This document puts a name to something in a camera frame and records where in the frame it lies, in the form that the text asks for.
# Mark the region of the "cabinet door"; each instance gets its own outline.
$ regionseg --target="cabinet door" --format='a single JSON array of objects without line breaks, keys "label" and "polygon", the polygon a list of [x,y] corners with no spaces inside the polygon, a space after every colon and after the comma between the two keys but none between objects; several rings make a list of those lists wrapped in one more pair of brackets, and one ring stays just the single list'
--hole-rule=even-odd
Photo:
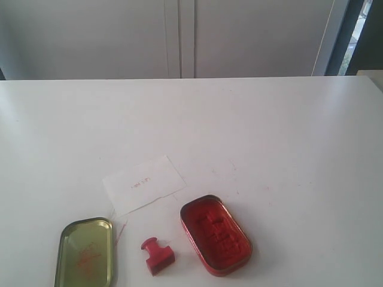
[{"label": "cabinet door", "polygon": [[[182,22],[191,17],[183,6],[194,0],[180,1],[181,58],[186,41],[195,39],[189,74],[210,78],[311,75],[338,0],[195,0],[192,39]],[[337,17],[334,26],[342,14]],[[183,74],[187,63],[183,59]]]},{"label": "cabinet door", "polygon": [[[177,0],[1,1],[0,21],[29,78],[179,78],[177,4]],[[7,74],[7,67],[2,69]]]}]

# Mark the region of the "tin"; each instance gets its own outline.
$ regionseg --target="tin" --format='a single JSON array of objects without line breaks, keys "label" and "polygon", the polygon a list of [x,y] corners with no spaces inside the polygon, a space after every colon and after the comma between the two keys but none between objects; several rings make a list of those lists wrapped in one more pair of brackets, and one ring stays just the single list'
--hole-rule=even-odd
[{"label": "tin", "polygon": [[180,214],[194,249],[211,274],[225,276],[249,261],[251,242],[217,196],[193,200]]},{"label": "tin", "polygon": [[109,220],[98,217],[69,224],[60,237],[54,287],[109,287],[113,257]]}]

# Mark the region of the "paper card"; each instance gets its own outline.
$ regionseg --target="paper card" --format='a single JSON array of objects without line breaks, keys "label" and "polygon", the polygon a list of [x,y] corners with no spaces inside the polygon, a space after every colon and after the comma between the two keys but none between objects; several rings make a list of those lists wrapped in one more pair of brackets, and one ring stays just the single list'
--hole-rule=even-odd
[{"label": "paper card", "polygon": [[117,217],[186,186],[166,155],[107,176],[103,182]]}]

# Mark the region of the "red tin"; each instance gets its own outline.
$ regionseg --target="red tin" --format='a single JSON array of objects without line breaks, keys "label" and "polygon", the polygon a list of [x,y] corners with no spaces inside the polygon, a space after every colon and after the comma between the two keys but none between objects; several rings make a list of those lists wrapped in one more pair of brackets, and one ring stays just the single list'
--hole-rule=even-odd
[{"label": "red tin", "polygon": [[225,276],[250,259],[250,241],[217,196],[207,195],[185,204],[181,221],[211,274]]}]

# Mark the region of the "table surface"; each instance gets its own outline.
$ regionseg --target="table surface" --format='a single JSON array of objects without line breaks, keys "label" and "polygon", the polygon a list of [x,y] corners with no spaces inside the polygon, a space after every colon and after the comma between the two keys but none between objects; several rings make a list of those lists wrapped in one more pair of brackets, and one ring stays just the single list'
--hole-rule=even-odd
[{"label": "table surface", "polygon": [[[166,154],[187,187],[114,219],[117,286],[382,286],[382,127],[367,77],[1,82],[0,285],[53,286],[62,229],[113,215],[102,179]],[[208,193],[256,248],[227,277],[180,223]]]}]

